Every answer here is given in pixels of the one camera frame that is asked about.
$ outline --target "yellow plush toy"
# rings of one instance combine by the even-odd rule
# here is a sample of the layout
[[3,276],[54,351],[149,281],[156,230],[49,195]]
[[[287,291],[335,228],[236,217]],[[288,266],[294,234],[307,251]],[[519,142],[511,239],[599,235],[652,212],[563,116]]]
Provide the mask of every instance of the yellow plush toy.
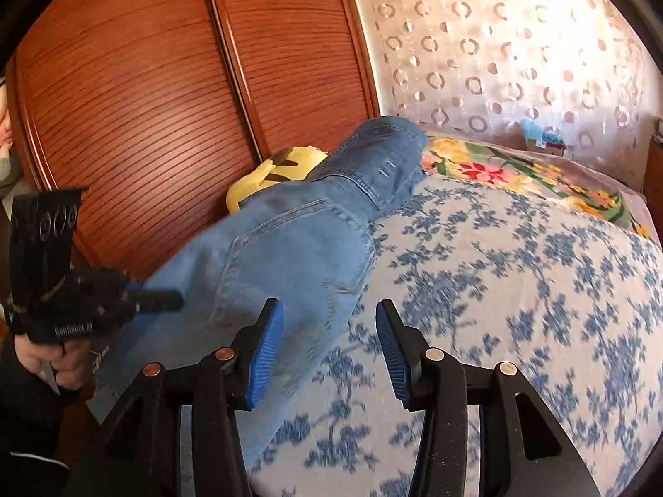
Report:
[[261,189],[283,181],[304,179],[326,157],[326,153],[311,145],[279,151],[250,174],[232,184],[225,198],[228,211],[239,211],[240,202]]

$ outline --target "black sleeve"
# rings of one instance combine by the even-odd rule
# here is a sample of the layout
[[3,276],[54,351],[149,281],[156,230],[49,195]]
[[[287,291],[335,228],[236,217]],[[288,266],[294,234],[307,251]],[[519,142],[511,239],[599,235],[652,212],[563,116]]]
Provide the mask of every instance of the black sleeve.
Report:
[[71,393],[58,396],[23,368],[13,337],[7,336],[0,360],[0,486],[9,489],[9,496],[61,493],[69,471],[50,458],[71,398]]

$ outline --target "wooden slats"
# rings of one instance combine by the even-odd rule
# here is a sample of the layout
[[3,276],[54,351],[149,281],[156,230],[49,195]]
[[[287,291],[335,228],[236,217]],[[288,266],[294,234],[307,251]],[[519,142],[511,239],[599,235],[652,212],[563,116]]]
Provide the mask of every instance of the wooden slats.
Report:
[[55,0],[16,55],[47,186],[90,186],[88,260],[146,277],[255,166],[205,0]]
[[336,147],[372,113],[343,0],[216,0],[268,154]]

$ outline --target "metal screw head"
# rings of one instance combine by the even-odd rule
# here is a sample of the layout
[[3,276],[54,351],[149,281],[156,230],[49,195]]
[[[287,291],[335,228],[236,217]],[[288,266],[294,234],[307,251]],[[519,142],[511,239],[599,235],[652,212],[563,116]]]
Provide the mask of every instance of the metal screw head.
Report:
[[214,356],[217,360],[231,360],[235,356],[235,351],[231,347],[222,347],[216,350]]
[[436,347],[431,347],[426,350],[425,355],[428,360],[442,360],[444,358],[444,351]]
[[505,376],[515,376],[518,373],[518,368],[512,362],[502,362],[499,365],[499,371]]
[[158,362],[151,362],[150,364],[145,364],[143,368],[143,375],[149,378],[153,378],[161,371],[161,365]]

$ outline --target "blue jeans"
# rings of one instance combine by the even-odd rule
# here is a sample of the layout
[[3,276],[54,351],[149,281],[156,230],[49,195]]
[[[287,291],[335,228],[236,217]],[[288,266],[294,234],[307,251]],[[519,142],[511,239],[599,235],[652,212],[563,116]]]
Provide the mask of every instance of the blue jeans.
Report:
[[264,302],[283,302],[283,341],[262,403],[237,413],[251,466],[344,329],[373,265],[371,223],[397,208],[423,179],[426,137],[412,122],[364,122],[304,181],[262,190],[188,242],[146,287],[175,288],[177,314],[142,315],[125,325],[95,376],[89,402],[102,420],[148,362],[195,364],[255,322]]

